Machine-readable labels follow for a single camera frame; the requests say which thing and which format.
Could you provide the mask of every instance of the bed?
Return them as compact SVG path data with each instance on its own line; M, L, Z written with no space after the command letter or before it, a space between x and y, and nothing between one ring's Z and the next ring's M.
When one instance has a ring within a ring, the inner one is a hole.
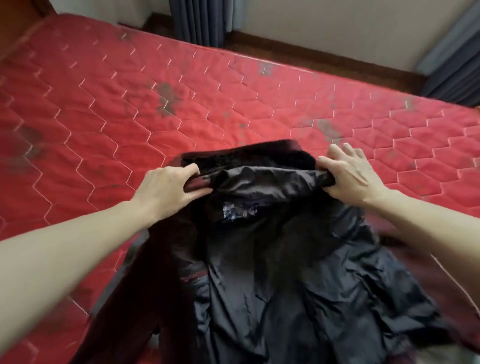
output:
M0 239L129 199L177 154L291 138L363 148L393 189L480 217L480 113L73 15L0 62ZM130 242L2 359L64 364ZM155 363L148 349L141 363Z

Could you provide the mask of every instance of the person's left hand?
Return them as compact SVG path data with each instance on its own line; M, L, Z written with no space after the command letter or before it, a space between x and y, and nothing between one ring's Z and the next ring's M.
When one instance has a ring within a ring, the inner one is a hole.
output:
M146 228L172 216L193 200L212 192L211 188L188 193L183 191L187 180L199 173L198 166L190 164L184 168L157 168L145 174L130 202L133 208L143 214Z

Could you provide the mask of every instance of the hand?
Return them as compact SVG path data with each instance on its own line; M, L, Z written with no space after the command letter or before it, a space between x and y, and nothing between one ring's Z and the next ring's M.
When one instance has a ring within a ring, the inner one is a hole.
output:
M361 149L343 144L343 150L332 144L326 157L319 157L317 166L329 170L335 185L324 190L347 205L368 207L390 190L373 170Z
M199 173L196 164L184 168L164 167L148 171L130 200L135 213L139 211L143 214L145 227L172 216L193 200L211 193L211 188L188 193L183 191L186 181Z

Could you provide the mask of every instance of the person's right arm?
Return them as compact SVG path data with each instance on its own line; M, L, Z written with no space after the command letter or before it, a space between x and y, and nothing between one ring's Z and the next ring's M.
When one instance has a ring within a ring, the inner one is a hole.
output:
M480 305L480 219L421 201L384 186L361 149L331 145L318 166L331 171L325 188L342 202L379 214L405 243L436 257Z

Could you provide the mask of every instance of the red quilt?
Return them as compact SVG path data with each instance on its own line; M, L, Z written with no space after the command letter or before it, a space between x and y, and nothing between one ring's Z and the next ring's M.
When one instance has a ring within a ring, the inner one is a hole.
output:
M179 153L283 138L314 155L348 141L390 188L480 217L479 120L440 101L56 15L0 62L0 239L129 199L145 171ZM0 363L68 362L127 245Z

